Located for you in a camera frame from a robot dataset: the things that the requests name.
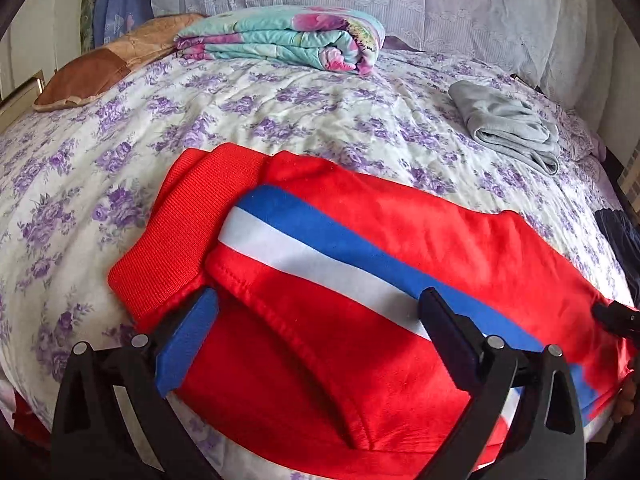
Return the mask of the red blue white pants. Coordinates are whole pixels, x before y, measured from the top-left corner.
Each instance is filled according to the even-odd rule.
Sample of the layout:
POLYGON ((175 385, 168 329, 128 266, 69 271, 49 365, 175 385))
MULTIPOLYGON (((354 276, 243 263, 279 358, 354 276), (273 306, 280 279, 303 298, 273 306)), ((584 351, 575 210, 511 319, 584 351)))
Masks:
POLYGON ((601 299, 515 212, 483 214, 328 160, 190 148, 108 276, 137 328, 215 289, 219 314, 179 388, 233 442, 334 479, 412 479, 468 400, 418 315, 434 288, 510 346, 563 350, 585 422, 632 352, 601 299))

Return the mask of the dark navy garment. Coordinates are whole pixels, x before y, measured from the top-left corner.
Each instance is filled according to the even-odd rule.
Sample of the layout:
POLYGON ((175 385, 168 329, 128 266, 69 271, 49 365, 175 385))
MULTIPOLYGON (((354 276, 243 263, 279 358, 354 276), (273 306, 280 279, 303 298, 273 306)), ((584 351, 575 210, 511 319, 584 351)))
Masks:
POLYGON ((600 209, 594 213, 594 218, 623 269, 634 306, 639 307, 639 229, 623 210, 600 209))

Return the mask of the folded grey pants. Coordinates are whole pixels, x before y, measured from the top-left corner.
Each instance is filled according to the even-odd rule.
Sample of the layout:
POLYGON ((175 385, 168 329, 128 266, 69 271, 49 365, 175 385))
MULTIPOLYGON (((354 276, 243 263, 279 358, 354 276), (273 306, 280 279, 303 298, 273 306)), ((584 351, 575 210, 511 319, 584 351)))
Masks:
POLYGON ((485 148, 554 176, 560 166, 559 129, 527 103, 460 80, 448 89, 470 137, 485 148))

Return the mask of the purple floral bed sheet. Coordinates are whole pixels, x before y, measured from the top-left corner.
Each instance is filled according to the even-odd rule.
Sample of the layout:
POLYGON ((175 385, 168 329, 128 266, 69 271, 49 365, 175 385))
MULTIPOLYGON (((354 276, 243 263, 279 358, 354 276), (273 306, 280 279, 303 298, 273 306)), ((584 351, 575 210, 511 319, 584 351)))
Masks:
POLYGON ((2 133, 1 377, 45 425, 73 344, 131 337, 106 276, 140 236, 169 167, 187 148, 224 142, 319 156, 478 211, 513 210, 605 297, 631 300, 593 217, 618 206, 600 139, 504 70, 407 51, 383 52, 365 77, 171 55, 96 102, 28 113, 2 133), (555 122, 559 172, 545 176, 473 141, 448 94, 458 80, 555 122))

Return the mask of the brown pillow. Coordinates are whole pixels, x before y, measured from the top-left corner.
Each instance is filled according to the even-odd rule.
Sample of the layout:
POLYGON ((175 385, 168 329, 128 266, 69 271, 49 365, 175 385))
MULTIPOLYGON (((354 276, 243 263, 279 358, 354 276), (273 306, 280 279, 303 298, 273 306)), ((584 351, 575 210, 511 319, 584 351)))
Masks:
POLYGON ((197 13, 153 18, 125 36, 75 58, 53 75, 32 108, 47 113, 95 101, 128 75, 174 52, 178 32, 202 18, 197 13))

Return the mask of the folded floral teal quilt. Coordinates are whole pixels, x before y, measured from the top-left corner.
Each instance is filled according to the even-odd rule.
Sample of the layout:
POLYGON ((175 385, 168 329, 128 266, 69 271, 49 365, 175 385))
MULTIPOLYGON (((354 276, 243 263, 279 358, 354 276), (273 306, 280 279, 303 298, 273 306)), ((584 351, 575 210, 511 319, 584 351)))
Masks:
POLYGON ((385 40, 360 11, 323 6, 254 6, 208 16, 175 36, 186 58, 264 58, 334 73, 367 75, 385 40))

